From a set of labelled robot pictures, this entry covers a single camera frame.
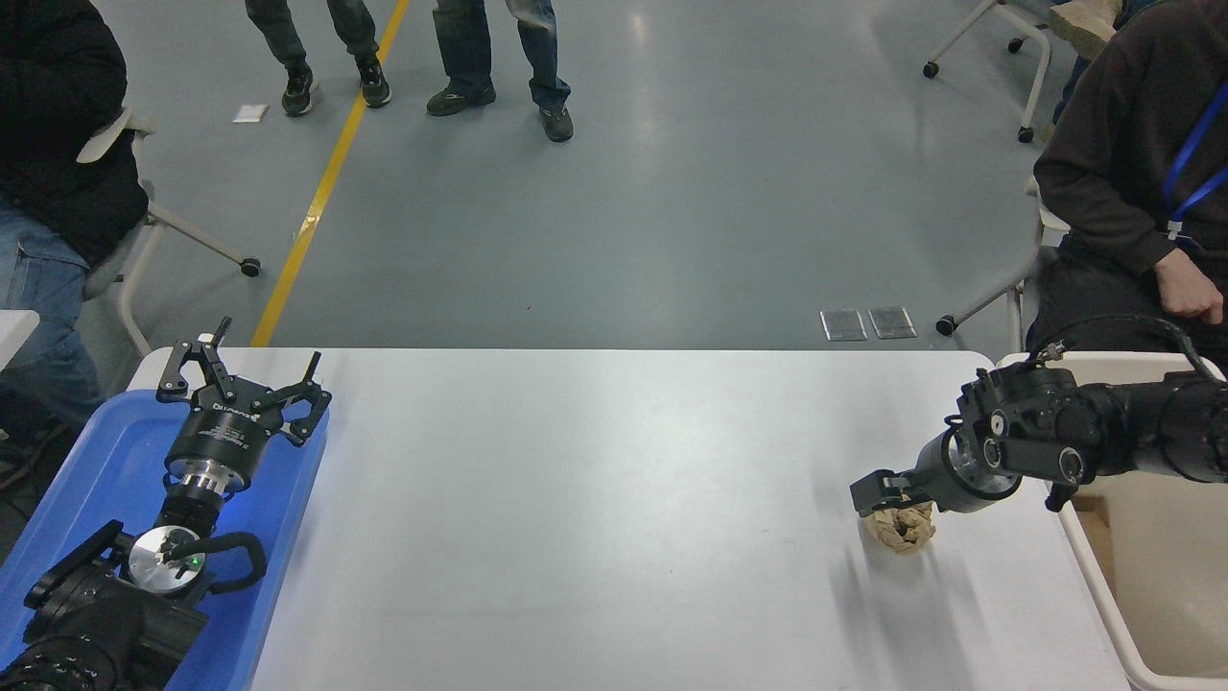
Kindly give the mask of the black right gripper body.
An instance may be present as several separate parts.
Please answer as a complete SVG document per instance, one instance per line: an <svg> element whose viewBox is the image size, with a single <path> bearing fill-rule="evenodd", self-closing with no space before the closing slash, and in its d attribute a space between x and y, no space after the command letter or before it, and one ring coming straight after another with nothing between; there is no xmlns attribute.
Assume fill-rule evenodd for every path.
<svg viewBox="0 0 1228 691"><path fill-rule="evenodd" d="M964 450L957 430L946 430L926 443L911 473L912 486L933 500L939 512L976 512L977 495L968 473L975 463Z"/></svg>

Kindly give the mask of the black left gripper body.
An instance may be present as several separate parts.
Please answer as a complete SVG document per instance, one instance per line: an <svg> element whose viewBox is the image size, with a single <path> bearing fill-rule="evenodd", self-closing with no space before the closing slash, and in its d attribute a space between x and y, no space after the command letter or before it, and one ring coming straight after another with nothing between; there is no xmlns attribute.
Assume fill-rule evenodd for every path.
<svg viewBox="0 0 1228 691"><path fill-rule="evenodd" d="M165 459L167 471L187 477L201 466L223 466L231 481L249 481L257 473L271 434L284 423L286 399L266 399L268 385L247 379L228 380L235 396L227 399L219 385L201 385L185 396L185 390L166 390L166 403L189 403L190 412Z"/></svg>

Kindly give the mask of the person's hand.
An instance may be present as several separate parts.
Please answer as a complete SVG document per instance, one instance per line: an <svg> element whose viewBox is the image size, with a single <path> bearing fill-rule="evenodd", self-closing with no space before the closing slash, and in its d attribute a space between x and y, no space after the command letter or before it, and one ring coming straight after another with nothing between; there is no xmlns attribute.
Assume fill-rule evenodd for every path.
<svg viewBox="0 0 1228 691"><path fill-rule="evenodd" d="M1168 315L1206 324L1223 323L1224 296L1183 250L1174 249L1153 266L1160 309Z"/></svg>

